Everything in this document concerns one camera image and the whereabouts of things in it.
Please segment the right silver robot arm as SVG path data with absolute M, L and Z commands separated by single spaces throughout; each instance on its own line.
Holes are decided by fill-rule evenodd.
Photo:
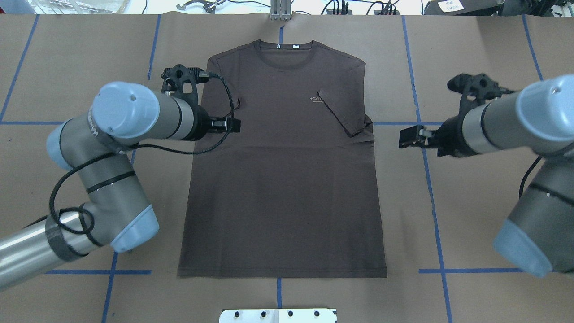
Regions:
M 512 90 L 486 74 L 460 74 L 447 88 L 461 96 L 455 116 L 436 129 L 399 132 L 400 149 L 430 149 L 469 159 L 522 149 L 533 156 L 518 198 L 493 240 L 497 254 L 525 273 L 573 278 L 573 74 Z

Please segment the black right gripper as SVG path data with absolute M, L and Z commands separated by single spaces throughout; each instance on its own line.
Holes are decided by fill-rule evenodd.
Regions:
M 457 118 L 447 119 L 438 129 L 429 130 L 422 124 L 402 129 L 398 147 L 436 149 L 437 156 L 466 157 L 467 145 Z

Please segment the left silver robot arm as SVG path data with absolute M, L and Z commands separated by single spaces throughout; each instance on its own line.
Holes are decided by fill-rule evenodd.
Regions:
M 197 141 L 206 133 L 240 131 L 226 82 L 227 116 L 209 116 L 197 94 L 168 81 L 161 92 L 121 81 L 104 85 L 89 110 L 68 119 L 46 141 L 49 157 L 66 171 L 48 200 L 49 213 L 1 240 L 1 290 L 7 290 L 111 246 L 132 250 L 159 224 L 128 158 L 142 140 Z

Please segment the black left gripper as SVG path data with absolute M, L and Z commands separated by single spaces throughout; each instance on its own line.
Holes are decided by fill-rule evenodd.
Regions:
M 199 116 L 197 121 L 197 139 L 202 139 L 207 133 L 240 133 L 242 121 L 231 116 L 211 117 Z

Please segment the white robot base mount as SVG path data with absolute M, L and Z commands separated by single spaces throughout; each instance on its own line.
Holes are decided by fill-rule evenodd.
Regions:
M 337 323 L 336 309 L 227 309 L 221 312 L 220 323 Z

